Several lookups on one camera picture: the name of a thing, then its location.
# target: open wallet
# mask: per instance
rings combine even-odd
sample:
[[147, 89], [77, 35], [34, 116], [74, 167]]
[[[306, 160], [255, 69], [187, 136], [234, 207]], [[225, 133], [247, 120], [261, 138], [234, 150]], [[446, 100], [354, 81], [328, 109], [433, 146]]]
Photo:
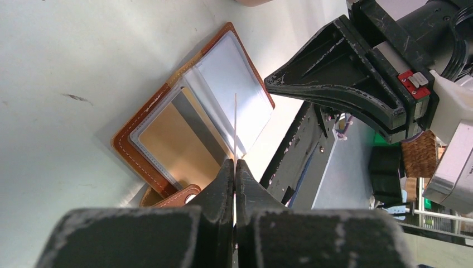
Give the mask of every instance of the open wallet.
[[226, 159], [249, 151], [273, 110], [228, 22], [117, 132], [112, 147], [150, 185], [142, 206], [182, 206]]

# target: wicker basket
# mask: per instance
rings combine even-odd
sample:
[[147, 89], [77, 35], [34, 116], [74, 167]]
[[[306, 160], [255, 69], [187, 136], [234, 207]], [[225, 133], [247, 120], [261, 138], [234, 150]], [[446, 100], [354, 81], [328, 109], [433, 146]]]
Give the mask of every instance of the wicker basket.
[[437, 141], [432, 131], [415, 141], [401, 143], [407, 177], [431, 178], [437, 167]]

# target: green object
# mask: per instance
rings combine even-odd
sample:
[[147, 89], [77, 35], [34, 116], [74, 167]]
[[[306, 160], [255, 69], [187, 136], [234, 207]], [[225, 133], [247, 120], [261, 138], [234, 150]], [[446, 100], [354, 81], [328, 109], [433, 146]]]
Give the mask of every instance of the green object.
[[391, 147], [391, 146], [399, 146], [399, 143], [388, 144], [380, 134], [376, 133], [374, 135], [374, 146], [380, 147]]
[[430, 200], [427, 198], [424, 198], [424, 207], [428, 209], [432, 208], [432, 204], [430, 203]]

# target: red latch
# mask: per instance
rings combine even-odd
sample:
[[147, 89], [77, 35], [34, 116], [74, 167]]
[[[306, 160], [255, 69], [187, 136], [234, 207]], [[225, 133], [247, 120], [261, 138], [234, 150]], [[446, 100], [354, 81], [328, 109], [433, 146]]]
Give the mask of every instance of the red latch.
[[428, 90], [427, 87], [422, 86], [419, 88], [416, 88], [416, 86], [409, 80], [409, 77], [411, 77], [414, 73], [409, 70], [405, 73], [399, 74], [398, 79], [399, 81], [404, 85], [404, 87], [409, 91], [412, 95], [412, 97], [416, 100], [425, 98], [430, 95], [430, 91]]

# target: white table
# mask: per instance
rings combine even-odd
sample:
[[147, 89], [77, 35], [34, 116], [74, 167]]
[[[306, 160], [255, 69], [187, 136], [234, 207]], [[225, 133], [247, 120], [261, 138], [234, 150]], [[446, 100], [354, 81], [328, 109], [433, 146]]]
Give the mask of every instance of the white table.
[[[143, 182], [110, 138], [224, 22], [235, 24], [266, 77], [343, 12], [344, 0], [257, 8], [232, 0], [1, 1], [0, 267], [33, 266], [70, 209], [128, 204]], [[256, 178], [301, 105], [274, 100], [245, 157]]]

